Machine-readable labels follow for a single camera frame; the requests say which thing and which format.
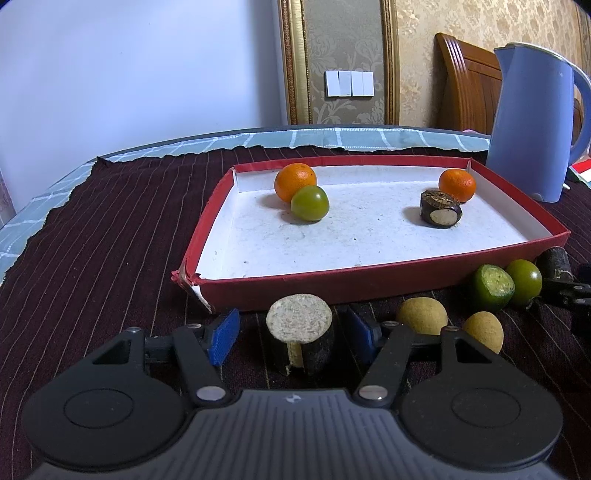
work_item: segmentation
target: patterned wallpaper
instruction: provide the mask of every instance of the patterned wallpaper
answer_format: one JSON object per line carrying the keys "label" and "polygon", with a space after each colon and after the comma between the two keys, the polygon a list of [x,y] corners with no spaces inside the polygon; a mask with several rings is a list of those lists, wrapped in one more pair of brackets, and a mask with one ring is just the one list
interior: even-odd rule
{"label": "patterned wallpaper", "polygon": [[[315,124],[384,123],[384,46],[379,0],[306,0],[306,47]],[[372,98],[325,97],[326,70],[374,73]]]}
{"label": "patterned wallpaper", "polygon": [[581,39],[581,65],[583,71],[591,76],[591,18],[577,5],[577,20]]}
{"label": "patterned wallpaper", "polygon": [[491,51],[535,43],[582,65],[573,0],[397,0],[397,16],[401,125],[435,124],[447,76],[437,32]]}

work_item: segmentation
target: metal rivet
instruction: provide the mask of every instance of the metal rivet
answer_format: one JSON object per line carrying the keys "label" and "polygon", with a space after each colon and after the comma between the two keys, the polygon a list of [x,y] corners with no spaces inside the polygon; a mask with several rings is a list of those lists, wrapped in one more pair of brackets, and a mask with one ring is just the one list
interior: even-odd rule
{"label": "metal rivet", "polygon": [[388,390],[381,385],[364,385],[359,389],[359,396],[365,400],[383,400],[388,396]]}
{"label": "metal rivet", "polygon": [[204,401],[218,401],[226,396],[226,391],[222,387],[208,385],[197,390],[197,397]]}

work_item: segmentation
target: blue velcro pad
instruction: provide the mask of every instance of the blue velcro pad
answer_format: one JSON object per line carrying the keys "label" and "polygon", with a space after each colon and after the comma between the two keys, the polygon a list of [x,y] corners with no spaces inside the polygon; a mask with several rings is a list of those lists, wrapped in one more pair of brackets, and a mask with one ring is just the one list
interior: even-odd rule
{"label": "blue velcro pad", "polygon": [[211,332],[210,346],[207,350],[209,363],[214,367],[219,367],[223,363],[238,337],[238,332],[240,332],[240,314],[237,309],[233,309]]}
{"label": "blue velcro pad", "polygon": [[365,365],[373,363],[378,347],[372,328],[351,307],[347,307],[342,323],[347,341],[358,360]]}

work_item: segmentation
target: table surface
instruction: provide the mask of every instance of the table surface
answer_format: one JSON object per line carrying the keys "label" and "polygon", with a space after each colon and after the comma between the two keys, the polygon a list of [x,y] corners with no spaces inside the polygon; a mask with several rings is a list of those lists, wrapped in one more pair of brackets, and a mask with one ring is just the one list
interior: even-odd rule
{"label": "table surface", "polygon": [[[211,150],[178,157],[127,162],[97,161],[69,202],[47,216],[0,287],[0,478],[22,478],[36,459],[20,428],[27,398],[56,374],[137,325],[166,335],[184,323],[207,323],[199,306],[170,281],[200,212],[225,171],[236,163],[347,152],[302,146]],[[392,151],[377,151],[392,154]],[[485,153],[410,148],[404,154],[471,156]],[[546,205],[571,231],[567,252],[573,268],[591,261],[591,190],[572,184],[557,204]],[[461,287],[417,295],[435,297],[461,326],[471,314]],[[406,297],[363,304],[377,321],[391,320]],[[591,343],[570,334],[570,315],[536,304],[530,311],[499,314],[505,331],[501,355],[557,397],[564,429],[551,464],[566,478],[591,478]],[[242,315],[238,341],[220,375],[240,388],[352,389],[363,375],[340,329],[333,359],[318,377],[285,377],[272,365],[264,313]],[[173,372],[155,371],[173,386]],[[433,373],[413,366],[408,386]]]}

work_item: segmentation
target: black circular pad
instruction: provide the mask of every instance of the black circular pad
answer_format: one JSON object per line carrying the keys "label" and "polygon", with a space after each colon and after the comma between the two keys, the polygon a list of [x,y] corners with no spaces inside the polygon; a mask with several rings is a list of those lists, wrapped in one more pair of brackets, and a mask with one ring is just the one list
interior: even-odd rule
{"label": "black circular pad", "polygon": [[404,397],[400,420],[435,456],[486,471],[546,459],[562,427],[550,393],[517,369],[495,364],[456,364],[423,381]]}
{"label": "black circular pad", "polygon": [[119,365],[64,372],[29,399],[22,415],[25,434],[43,458],[91,471],[145,459],[183,420],[172,388]]}
{"label": "black circular pad", "polygon": [[452,400],[456,417],[475,427],[498,428],[513,423],[521,407],[511,395],[494,388],[474,388]]}
{"label": "black circular pad", "polygon": [[64,414],[73,424],[87,429],[104,429],[124,421],[134,409],[129,395],[110,388],[97,388],[74,395]]}

